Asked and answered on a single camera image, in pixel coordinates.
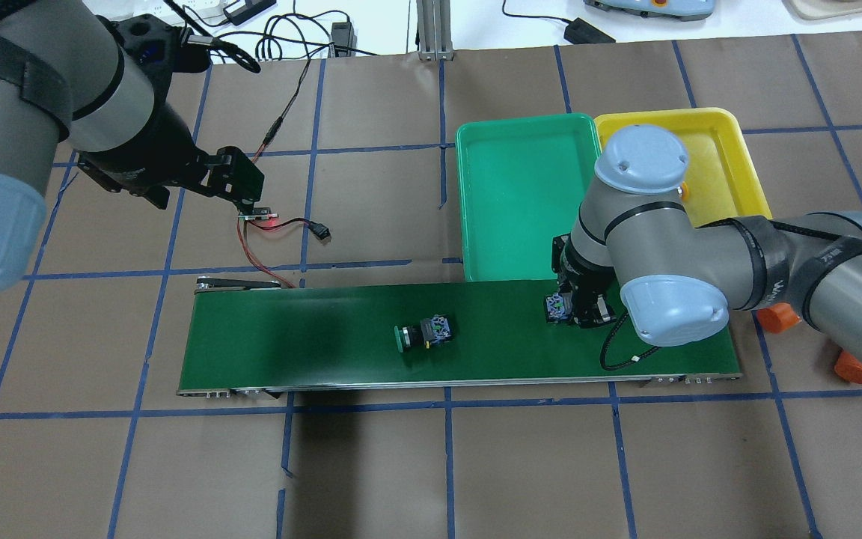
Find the orange plastic part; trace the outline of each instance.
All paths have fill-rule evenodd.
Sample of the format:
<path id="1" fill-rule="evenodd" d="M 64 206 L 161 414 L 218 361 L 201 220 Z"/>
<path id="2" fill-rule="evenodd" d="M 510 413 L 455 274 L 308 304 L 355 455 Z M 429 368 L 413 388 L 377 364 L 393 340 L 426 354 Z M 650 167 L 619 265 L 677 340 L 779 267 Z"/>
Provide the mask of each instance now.
<path id="1" fill-rule="evenodd" d="M 847 382 L 862 383 L 862 364 L 847 350 L 840 352 L 837 364 L 834 365 L 834 372 Z"/>
<path id="2" fill-rule="evenodd" d="M 767 333 L 783 333 L 800 323 L 789 303 L 775 303 L 756 312 L 756 319 Z"/>

